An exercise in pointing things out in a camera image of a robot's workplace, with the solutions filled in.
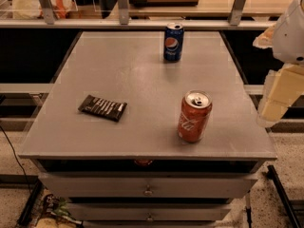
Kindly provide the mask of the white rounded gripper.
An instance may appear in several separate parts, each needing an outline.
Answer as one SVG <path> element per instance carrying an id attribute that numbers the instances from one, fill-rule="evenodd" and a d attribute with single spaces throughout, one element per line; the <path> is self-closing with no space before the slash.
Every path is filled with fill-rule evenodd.
<path id="1" fill-rule="evenodd" d="M 265 78 L 263 96 L 256 122 L 272 127 L 304 93 L 304 0 L 294 0 L 276 21 L 254 40 L 255 48 L 273 48 L 274 57 L 285 64 L 270 70 Z"/>

